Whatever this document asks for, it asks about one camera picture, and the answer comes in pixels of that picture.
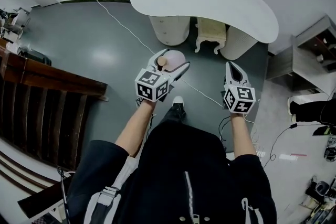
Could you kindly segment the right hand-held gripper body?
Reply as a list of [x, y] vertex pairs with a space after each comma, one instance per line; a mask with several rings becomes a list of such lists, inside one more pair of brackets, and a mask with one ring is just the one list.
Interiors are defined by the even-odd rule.
[[256, 102], [255, 89], [251, 85], [227, 84], [224, 80], [222, 91], [224, 110], [230, 113], [248, 114]]

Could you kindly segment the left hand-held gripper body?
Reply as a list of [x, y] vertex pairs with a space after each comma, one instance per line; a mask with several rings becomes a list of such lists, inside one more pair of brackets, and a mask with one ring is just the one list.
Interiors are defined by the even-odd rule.
[[181, 76], [172, 77], [162, 71], [149, 71], [148, 67], [141, 69], [135, 79], [135, 90], [138, 97], [151, 102], [163, 101], [171, 90], [171, 84]]

